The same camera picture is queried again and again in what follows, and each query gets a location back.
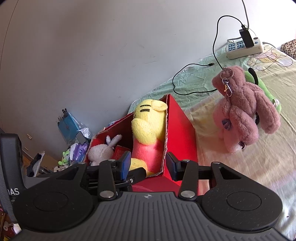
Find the white power strip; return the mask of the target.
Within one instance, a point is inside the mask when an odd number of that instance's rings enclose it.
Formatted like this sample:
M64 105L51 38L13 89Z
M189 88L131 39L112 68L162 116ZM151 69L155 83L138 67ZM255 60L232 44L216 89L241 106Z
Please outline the white power strip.
M231 41L225 47L226 57L230 60L263 52L263 45L258 37L253 39L254 45L247 48L242 39Z

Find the patterned brown blanket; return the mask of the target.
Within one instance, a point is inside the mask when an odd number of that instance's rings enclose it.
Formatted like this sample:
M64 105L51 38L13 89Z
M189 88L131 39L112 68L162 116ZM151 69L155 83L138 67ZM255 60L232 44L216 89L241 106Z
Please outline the patterned brown blanket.
M288 56L292 57L294 60L296 59L296 39L288 41L281 45L281 52L284 52Z

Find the black charger adapter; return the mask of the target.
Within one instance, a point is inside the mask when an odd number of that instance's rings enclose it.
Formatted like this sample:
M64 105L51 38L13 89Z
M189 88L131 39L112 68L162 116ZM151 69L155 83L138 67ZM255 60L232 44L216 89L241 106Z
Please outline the black charger adapter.
M251 48L254 46L253 39L249 33L249 30L245 25L241 25L241 29L239 30L241 38L244 42L246 48Z

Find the blue plastic bag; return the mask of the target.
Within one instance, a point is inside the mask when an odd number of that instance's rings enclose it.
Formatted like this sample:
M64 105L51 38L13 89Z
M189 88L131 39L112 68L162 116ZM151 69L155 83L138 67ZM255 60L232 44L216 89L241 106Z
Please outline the blue plastic bag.
M83 143L81 140L86 141L91 138L90 129L85 124L76 120L66 108L62 109L62 113L63 115L58 117L57 126L67 146Z

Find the yellow tiger plush toy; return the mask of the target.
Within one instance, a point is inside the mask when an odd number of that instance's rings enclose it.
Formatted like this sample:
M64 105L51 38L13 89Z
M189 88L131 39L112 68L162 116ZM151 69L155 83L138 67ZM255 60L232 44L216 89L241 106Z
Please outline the yellow tiger plush toy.
M133 149L130 169L142 167L147 176L162 171L168 106L155 99L143 100L134 110Z

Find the red cardboard box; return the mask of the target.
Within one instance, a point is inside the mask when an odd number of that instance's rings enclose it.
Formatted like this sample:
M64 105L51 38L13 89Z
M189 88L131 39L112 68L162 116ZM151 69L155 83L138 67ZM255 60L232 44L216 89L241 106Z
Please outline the red cardboard box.
M191 122L170 94L165 95L160 100L165 102L168 106L168 109L166 110L166 137L162 171L153 176L146 176L144 180L133 184L132 189L136 192L173 191L178 193L181 183L171 179L168 168L166 167L167 152L172 152L178 160L189 159L197 161L195 129ZM124 118L97 133L92 138L89 149L99 144L105 144L106 136L114 138L116 135L122 135L121 140L114 147L114 154L111 159L118 160L125 151L130 151L132 153L133 113L126 115ZM87 156L88 151L85 157L85 162L90 165Z

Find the white plush bunny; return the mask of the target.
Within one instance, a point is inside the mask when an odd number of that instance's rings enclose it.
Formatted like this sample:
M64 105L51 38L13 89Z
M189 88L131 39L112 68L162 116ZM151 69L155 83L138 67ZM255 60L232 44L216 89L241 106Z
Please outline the white plush bunny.
M121 140L122 135L114 138L106 136L106 143L93 146L88 151L88 159L91 166L98 166L102 161L111 159L114 154L114 147Z

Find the green bean plush toy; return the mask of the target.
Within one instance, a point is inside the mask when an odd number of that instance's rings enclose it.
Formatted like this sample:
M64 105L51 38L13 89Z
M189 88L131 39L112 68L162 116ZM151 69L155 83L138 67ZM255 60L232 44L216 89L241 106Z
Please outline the green bean plush toy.
M268 90L268 88L263 83L263 81L257 76L257 74L253 68L250 67L250 68L248 68L247 71L245 71L245 79L247 82L259 86L263 90L263 92L267 96L267 98L272 102L272 104L276 108L277 112L280 114L280 112L281 112L280 101L271 94L271 92Z

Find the green cartoon bed sheet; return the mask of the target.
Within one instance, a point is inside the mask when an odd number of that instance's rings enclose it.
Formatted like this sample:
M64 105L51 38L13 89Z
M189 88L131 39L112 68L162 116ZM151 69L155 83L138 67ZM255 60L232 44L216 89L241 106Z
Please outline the green cartoon bed sheet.
M276 192L277 229L295 238L295 60L267 44L228 60L224 49L144 95L171 94L195 128L199 162L220 161Z

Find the pink plush bear keychain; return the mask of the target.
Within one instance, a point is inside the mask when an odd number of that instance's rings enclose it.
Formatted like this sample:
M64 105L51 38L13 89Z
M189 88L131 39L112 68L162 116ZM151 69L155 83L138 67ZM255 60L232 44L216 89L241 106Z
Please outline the pink plush bear keychain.
M223 96L214 108L213 120L228 152L254 144L259 128L267 134L279 129L280 114L259 86L246 81L243 68L222 69L212 84Z

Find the small green figurine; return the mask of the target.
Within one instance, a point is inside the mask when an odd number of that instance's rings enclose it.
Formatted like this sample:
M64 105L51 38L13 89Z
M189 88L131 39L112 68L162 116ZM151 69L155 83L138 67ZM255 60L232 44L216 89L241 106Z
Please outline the small green figurine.
M62 154L62 159L61 161L58 162L59 166L67 166L69 164L69 158L70 158L70 150L66 150Z

